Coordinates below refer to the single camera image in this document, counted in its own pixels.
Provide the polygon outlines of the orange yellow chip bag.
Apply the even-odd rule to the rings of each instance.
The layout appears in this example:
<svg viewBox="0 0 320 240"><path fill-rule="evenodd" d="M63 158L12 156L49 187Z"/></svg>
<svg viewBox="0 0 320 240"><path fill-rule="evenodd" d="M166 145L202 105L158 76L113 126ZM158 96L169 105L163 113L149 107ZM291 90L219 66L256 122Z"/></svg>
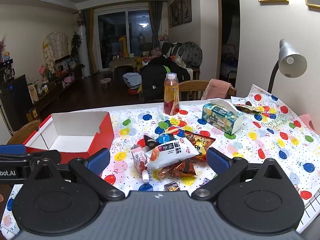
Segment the orange yellow chip bag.
<svg viewBox="0 0 320 240"><path fill-rule="evenodd" d="M200 159L201 161L207 161L208 148L210 148L215 139L188 131L184 132L184 136L191 142L191 144L198 151L198 155L196 156L196 158Z"/></svg>

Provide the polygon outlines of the copper red foil bag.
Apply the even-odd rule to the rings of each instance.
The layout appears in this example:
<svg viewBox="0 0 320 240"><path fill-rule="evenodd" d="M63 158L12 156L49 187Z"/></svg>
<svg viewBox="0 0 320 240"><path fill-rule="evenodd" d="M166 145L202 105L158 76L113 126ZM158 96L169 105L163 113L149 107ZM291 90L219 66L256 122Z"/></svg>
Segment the copper red foil bag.
<svg viewBox="0 0 320 240"><path fill-rule="evenodd" d="M166 175L171 175L172 177L192 177L196 176L196 172L193 163L190 159L185 159L178 163L174 163L167 167L162 168L157 172L157 178L162 180Z"/></svg>

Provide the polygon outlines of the white gluten snack bag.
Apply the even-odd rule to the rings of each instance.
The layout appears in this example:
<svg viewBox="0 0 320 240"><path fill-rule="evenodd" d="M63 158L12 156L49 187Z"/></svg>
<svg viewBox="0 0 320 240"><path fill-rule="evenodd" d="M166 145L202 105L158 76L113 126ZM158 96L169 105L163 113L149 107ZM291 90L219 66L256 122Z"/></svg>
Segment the white gluten snack bag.
<svg viewBox="0 0 320 240"><path fill-rule="evenodd" d="M145 166L160 169L198 155L195 146L186 138L160 144L146 152Z"/></svg>

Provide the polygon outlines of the pink drink pouch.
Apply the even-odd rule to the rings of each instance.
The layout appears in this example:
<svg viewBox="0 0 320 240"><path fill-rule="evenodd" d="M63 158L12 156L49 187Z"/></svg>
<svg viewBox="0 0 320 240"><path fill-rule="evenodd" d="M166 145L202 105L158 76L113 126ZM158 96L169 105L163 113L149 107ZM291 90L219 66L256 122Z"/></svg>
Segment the pink drink pouch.
<svg viewBox="0 0 320 240"><path fill-rule="evenodd" d="M134 145L131 147L131 154L133 158L133 162L137 172L139 173L142 181L144 183L149 182L149 174L146 165L146 155L143 148L140 145Z"/></svg>

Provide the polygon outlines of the small purple candy packet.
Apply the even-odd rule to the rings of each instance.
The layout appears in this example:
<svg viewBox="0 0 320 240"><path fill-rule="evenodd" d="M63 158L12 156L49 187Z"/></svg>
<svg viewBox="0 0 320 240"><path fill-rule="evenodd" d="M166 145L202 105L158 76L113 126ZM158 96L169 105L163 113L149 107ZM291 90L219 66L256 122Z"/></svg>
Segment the small purple candy packet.
<svg viewBox="0 0 320 240"><path fill-rule="evenodd" d="M164 185L165 191L180 191L178 182L172 181Z"/></svg>

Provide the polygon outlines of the black snack packet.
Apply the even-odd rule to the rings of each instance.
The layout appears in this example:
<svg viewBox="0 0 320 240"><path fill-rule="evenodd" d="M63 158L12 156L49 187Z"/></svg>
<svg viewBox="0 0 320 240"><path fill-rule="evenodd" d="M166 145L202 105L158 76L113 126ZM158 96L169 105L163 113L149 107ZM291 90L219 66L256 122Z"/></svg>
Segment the black snack packet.
<svg viewBox="0 0 320 240"><path fill-rule="evenodd" d="M147 135L144 135L144 142L149 149L154 149L161 144L156 139L153 139Z"/></svg>

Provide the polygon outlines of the blue cookie packet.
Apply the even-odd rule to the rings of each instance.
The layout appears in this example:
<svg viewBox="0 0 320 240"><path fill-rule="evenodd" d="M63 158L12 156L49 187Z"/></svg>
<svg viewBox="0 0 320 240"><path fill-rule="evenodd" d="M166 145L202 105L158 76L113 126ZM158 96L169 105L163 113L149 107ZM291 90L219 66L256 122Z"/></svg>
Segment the blue cookie packet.
<svg viewBox="0 0 320 240"><path fill-rule="evenodd" d="M173 141L175 140L176 138L174 137L173 134L161 134L157 139L156 141L159 143L159 144L164 144L166 142L170 142L170 141Z"/></svg>

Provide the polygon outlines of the small sausage stick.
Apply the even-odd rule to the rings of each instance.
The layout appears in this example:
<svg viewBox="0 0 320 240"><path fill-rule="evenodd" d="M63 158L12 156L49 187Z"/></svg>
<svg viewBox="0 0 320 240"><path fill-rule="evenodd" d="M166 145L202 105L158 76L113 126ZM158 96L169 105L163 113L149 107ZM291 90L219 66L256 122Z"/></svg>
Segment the small sausage stick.
<svg viewBox="0 0 320 240"><path fill-rule="evenodd" d="M179 132L178 128L169 129L165 134L176 134Z"/></svg>

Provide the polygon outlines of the wooden chair near box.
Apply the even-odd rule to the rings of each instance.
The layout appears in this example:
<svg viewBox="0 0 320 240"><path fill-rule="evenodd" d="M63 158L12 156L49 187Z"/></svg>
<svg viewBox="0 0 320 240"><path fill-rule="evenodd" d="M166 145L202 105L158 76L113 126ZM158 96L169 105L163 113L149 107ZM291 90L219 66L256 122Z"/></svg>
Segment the wooden chair near box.
<svg viewBox="0 0 320 240"><path fill-rule="evenodd" d="M23 144L28 137L34 132L39 130L40 120L34 120L27 123L22 128L20 128L7 142L7 145L13 144Z"/></svg>

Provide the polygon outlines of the red white cardboard box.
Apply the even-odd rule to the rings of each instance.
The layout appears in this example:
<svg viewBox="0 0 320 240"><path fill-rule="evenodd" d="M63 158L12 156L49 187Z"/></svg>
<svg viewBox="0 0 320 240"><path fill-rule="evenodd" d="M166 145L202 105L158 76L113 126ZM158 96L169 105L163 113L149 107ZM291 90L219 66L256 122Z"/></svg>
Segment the red white cardboard box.
<svg viewBox="0 0 320 240"><path fill-rule="evenodd" d="M37 131L23 143L28 153L57 150L61 163L88 158L101 150L110 149L114 132L107 111L55 113L48 116Z"/></svg>

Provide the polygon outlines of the soft tissue pack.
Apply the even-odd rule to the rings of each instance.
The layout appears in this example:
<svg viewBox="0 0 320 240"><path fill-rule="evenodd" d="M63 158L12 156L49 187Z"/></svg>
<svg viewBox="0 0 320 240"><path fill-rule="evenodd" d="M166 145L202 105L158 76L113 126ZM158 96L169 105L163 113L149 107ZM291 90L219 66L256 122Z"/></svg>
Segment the soft tissue pack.
<svg viewBox="0 0 320 240"><path fill-rule="evenodd" d="M244 114L229 101L215 98L203 106L202 120L228 135L233 135L242 127Z"/></svg>

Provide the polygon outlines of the dark tv cabinet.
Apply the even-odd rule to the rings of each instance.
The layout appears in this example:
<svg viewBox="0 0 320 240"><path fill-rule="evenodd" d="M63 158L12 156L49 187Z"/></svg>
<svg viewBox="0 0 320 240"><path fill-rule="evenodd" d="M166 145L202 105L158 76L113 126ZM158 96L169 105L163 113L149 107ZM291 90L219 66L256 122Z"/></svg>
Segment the dark tv cabinet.
<svg viewBox="0 0 320 240"><path fill-rule="evenodd" d="M28 122L41 119L41 112L82 78L82 69L80 64L64 70L41 86L27 84L25 75L1 84L1 115L9 132L16 132Z"/></svg>

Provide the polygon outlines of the brown candy wrapper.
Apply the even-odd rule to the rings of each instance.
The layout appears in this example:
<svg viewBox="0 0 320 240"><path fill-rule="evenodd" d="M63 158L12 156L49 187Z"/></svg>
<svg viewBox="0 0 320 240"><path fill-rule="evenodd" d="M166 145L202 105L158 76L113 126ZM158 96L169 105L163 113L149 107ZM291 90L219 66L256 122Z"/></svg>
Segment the brown candy wrapper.
<svg viewBox="0 0 320 240"><path fill-rule="evenodd" d="M238 111L241 111L242 113L248 113L248 114L260 114L261 113L259 108L253 107L251 105L237 103L237 104L234 104L234 106Z"/></svg>

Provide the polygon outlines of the orange drink bottle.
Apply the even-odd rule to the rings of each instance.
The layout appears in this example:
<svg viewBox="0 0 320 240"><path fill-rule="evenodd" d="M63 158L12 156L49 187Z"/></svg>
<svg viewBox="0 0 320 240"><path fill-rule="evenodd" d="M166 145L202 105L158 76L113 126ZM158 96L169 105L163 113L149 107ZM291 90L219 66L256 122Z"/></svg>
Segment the orange drink bottle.
<svg viewBox="0 0 320 240"><path fill-rule="evenodd" d="M180 110L179 82L176 73L168 73L164 81L164 113L176 115Z"/></svg>

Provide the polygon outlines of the pink cloth on chair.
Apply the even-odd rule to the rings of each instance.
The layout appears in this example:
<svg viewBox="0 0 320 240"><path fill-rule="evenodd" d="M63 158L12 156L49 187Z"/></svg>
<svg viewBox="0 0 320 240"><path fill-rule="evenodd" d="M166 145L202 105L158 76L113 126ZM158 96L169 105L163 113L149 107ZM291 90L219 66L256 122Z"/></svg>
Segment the pink cloth on chair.
<svg viewBox="0 0 320 240"><path fill-rule="evenodd" d="M206 87L206 90L204 91L201 100L213 98L226 99L231 86L232 85L226 81L211 79Z"/></svg>

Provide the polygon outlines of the wooden chair with pink cloth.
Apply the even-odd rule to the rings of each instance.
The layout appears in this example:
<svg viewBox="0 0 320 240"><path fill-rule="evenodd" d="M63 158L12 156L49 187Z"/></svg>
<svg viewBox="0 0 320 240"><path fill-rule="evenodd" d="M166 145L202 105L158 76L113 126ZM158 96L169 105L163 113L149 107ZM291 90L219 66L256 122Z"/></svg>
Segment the wooden chair with pink cloth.
<svg viewBox="0 0 320 240"><path fill-rule="evenodd" d="M179 83L179 99L181 101L199 100L209 85L205 80L189 80Z"/></svg>

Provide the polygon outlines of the black jacket on chair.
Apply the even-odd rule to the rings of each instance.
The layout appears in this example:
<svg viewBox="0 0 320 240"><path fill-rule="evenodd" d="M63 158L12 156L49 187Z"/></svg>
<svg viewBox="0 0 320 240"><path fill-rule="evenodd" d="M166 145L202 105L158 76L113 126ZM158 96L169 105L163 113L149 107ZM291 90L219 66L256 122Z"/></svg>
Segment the black jacket on chair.
<svg viewBox="0 0 320 240"><path fill-rule="evenodd" d="M176 73L178 82L189 81L190 74L170 58L153 58L140 69L144 102L160 102L164 98L164 82L168 73Z"/></svg>

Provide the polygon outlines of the grey desk lamp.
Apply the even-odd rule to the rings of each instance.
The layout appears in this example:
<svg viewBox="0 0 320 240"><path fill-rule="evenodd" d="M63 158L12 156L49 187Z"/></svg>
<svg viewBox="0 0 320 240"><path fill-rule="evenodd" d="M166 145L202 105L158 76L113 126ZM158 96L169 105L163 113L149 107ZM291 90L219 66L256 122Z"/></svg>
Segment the grey desk lamp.
<svg viewBox="0 0 320 240"><path fill-rule="evenodd" d="M271 94L274 80L278 71L288 78L302 76L307 70L307 60L287 40L279 41L278 60L272 70L267 91Z"/></svg>

